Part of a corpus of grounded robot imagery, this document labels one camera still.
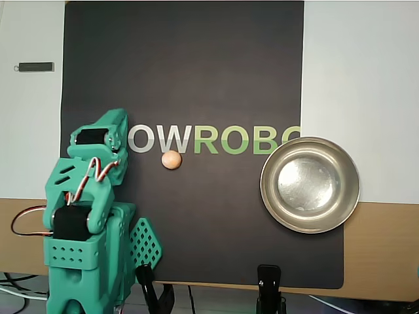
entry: black backdrop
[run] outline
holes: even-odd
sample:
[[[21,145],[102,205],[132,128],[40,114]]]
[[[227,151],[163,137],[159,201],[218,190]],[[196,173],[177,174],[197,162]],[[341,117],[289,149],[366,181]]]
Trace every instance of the black backdrop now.
[[[299,125],[303,16],[300,1],[66,6],[62,156],[69,134],[109,109],[125,108],[130,128],[153,130],[150,151],[130,150],[116,195],[153,223],[164,248],[157,279],[257,284],[257,266],[276,264],[283,286],[341,287],[343,227],[304,235],[278,224],[259,193],[267,155],[252,149],[254,126],[276,128],[280,142],[286,128]],[[192,126],[176,171],[161,165],[156,125],[166,137],[171,125],[181,136]],[[218,154],[205,146],[194,153],[196,125],[217,128]],[[221,146],[231,125],[249,134],[241,154]],[[228,142],[237,148],[239,139],[233,132]],[[145,133],[134,141],[144,146]]]

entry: white letter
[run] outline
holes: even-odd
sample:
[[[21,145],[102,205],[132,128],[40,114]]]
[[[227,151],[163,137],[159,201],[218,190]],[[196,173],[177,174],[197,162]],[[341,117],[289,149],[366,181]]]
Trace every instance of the white letter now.
[[[183,134],[183,140],[181,141],[181,136],[179,134],[179,128],[177,126],[170,126],[168,141],[167,143],[164,142],[164,132],[163,126],[157,126],[157,134],[158,139],[160,141],[160,147],[162,148],[162,152],[167,152],[170,150],[172,145],[173,136],[176,140],[177,151],[180,154],[186,152],[186,148],[189,142],[189,136],[191,135],[192,126],[185,126],[185,133]]]
[[[147,133],[147,137],[149,140],[147,141],[147,144],[144,147],[138,147],[136,143],[134,142],[134,136],[136,135],[137,131],[144,131]],[[155,144],[155,135],[152,131],[152,129],[145,124],[138,124],[136,126],[133,126],[128,133],[128,145],[134,152],[148,152],[151,150],[153,145]]]

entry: black stand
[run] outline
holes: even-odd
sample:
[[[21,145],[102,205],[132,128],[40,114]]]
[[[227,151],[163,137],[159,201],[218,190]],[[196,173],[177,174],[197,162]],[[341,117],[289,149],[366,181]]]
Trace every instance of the black stand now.
[[[157,300],[156,292],[153,287],[155,279],[150,265],[137,267],[136,276],[144,292],[145,302],[150,314],[170,314],[175,304],[175,292],[172,285],[163,284],[163,293]]]
[[[285,298],[281,297],[281,269],[274,265],[259,265],[257,268],[259,297],[256,314],[287,314]]]

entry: table surface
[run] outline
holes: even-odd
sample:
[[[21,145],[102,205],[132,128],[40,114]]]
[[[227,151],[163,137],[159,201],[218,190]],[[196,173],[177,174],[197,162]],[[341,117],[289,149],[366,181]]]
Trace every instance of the table surface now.
[[[0,199],[0,271],[46,275],[43,239],[10,230],[13,217],[42,200]],[[22,217],[21,232],[43,229],[42,213]],[[340,289],[281,288],[281,291],[345,298],[414,301],[419,298],[419,205],[360,203],[344,227],[344,285]],[[257,290],[257,286],[176,283]]]

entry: small ball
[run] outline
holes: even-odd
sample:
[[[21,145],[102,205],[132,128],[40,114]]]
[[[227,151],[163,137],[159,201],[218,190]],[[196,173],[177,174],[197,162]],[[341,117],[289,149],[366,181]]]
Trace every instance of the small ball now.
[[[164,167],[174,170],[180,167],[182,163],[182,156],[180,153],[169,150],[168,152],[165,152],[162,156],[162,164]]]

